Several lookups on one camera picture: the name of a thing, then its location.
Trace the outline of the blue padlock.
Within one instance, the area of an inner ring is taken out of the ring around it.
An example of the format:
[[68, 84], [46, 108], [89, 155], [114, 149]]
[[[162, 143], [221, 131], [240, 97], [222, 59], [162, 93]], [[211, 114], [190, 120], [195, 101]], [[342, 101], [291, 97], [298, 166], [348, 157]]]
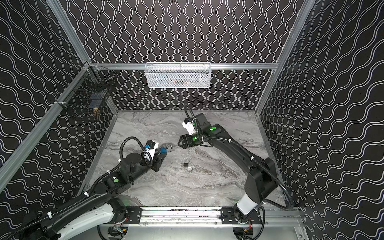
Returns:
[[169, 145], [162, 145], [159, 148], [159, 154], [168, 153], [168, 152], [171, 152], [172, 150], [173, 150], [173, 146], [171, 144], [169, 144]]

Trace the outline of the black padlock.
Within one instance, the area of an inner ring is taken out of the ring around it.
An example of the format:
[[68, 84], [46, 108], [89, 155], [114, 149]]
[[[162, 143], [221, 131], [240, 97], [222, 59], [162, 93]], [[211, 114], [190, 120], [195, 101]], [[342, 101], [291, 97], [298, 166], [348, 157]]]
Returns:
[[193, 166], [190, 165], [189, 163], [183, 163], [182, 167], [187, 172], [192, 172], [194, 170]]

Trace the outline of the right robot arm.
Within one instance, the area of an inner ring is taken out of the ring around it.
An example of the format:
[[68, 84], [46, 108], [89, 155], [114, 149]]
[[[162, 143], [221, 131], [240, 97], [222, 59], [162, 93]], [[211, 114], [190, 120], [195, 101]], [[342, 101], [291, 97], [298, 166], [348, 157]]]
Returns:
[[[253, 154], [236, 141], [224, 127], [219, 124], [211, 125], [203, 113], [194, 114], [188, 105], [184, 106], [184, 111], [186, 118], [182, 125], [188, 133], [180, 137], [178, 146], [183, 149], [198, 146], [216, 148], [235, 162], [247, 175], [245, 194], [235, 205], [240, 215], [247, 216], [265, 203], [286, 211], [293, 209], [292, 196], [278, 178], [277, 167], [272, 159], [262, 159]], [[285, 206], [267, 199], [277, 187], [281, 188], [286, 197]]]

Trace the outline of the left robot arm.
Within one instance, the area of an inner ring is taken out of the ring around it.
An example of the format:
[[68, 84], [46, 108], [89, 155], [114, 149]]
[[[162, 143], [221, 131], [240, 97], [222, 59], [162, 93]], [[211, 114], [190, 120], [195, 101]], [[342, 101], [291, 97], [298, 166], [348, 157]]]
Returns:
[[148, 171], [158, 172], [168, 149], [155, 141], [142, 144], [138, 138], [128, 137], [123, 140], [119, 155], [119, 163], [96, 179], [88, 190], [50, 211], [27, 214], [22, 226], [5, 239], [69, 240], [102, 224], [121, 225], [130, 220], [120, 194]]

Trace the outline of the items in white basket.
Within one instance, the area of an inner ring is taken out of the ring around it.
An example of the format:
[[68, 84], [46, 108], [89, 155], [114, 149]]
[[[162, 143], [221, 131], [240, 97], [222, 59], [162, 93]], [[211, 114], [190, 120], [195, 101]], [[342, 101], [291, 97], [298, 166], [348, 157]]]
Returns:
[[211, 81], [208, 79], [157, 79], [155, 84], [160, 88], [204, 88], [211, 84]]

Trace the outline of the brass padlock in basket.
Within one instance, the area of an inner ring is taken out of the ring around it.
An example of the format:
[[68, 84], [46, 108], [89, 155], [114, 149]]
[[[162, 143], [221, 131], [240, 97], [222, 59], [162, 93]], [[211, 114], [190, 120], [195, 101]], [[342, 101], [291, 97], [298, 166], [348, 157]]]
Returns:
[[93, 116], [95, 119], [97, 119], [100, 115], [100, 110], [99, 108], [93, 108]]

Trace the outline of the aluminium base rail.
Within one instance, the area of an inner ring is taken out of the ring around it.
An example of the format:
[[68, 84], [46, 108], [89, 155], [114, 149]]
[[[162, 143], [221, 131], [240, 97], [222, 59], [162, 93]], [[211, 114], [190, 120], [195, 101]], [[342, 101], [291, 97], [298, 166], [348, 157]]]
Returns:
[[[299, 227], [299, 211], [265, 207], [267, 227]], [[129, 207], [128, 220], [119, 227], [253, 227], [260, 225], [263, 213], [258, 210], [242, 220], [232, 207]]]

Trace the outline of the white mesh wall basket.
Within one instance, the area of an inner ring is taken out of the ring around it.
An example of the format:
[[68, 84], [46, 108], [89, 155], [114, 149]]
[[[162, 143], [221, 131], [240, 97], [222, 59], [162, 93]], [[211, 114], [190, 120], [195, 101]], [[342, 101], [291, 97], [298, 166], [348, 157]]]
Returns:
[[212, 77], [212, 66], [209, 62], [148, 62], [145, 64], [145, 77], [148, 87], [152, 89], [207, 89], [204, 88], [160, 88], [155, 84], [157, 79], [209, 79]]

